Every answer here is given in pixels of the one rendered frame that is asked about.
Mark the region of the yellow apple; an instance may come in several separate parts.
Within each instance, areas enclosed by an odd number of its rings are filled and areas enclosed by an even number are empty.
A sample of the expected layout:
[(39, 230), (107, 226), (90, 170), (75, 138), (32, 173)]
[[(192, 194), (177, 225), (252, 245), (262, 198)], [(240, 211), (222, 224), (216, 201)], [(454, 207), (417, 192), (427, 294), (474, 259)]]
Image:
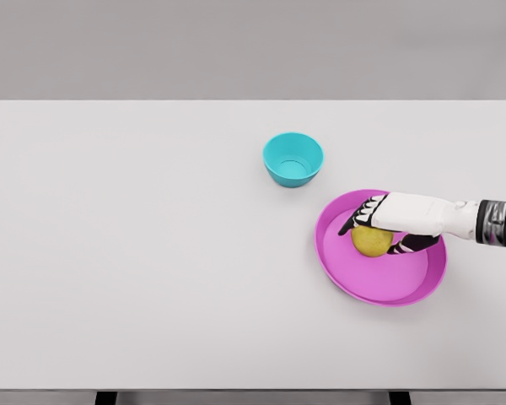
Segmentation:
[(366, 257), (381, 257), (386, 254), (392, 246), (393, 238), (391, 231), (367, 226), (358, 226), (351, 230), (353, 246)]

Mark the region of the blue bowl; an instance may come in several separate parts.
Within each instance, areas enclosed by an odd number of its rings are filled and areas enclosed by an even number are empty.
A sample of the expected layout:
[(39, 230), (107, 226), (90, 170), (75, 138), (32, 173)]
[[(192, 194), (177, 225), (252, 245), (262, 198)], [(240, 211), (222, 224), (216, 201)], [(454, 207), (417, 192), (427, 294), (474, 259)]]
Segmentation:
[(266, 142), (262, 158), (267, 173), (279, 186), (297, 188), (319, 173), (325, 154), (312, 137), (300, 132), (285, 132)]

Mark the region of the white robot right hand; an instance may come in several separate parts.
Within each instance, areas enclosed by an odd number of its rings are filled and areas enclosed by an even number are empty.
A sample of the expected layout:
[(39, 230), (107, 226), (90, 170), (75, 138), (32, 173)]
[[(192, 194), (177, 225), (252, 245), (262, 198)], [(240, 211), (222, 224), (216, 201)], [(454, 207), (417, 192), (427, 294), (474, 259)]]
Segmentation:
[(405, 236), (387, 250), (389, 255), (424, 251), (439, 242), (449, 207), (444, 199), (416, 194), (390, 192), (373, 196), (362, 202), (338, 234), (343, 236), (358, 226), (403, 232)]

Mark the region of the pink plate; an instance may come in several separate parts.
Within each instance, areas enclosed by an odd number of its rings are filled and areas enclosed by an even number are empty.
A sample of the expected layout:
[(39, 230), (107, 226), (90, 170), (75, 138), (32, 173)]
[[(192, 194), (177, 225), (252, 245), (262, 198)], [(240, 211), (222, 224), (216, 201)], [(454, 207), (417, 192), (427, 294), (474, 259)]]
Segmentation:
[(329, 202), (315, 225), (315, 251), (326, 275), (353, 298), (386, 307), (412, 305), (443, 281), (448, 261), (444, 240), (417, 253), (370, 258), (355, 249), (349, 234), (337, 234), (363, 201), (382, 193), (354, 190)]

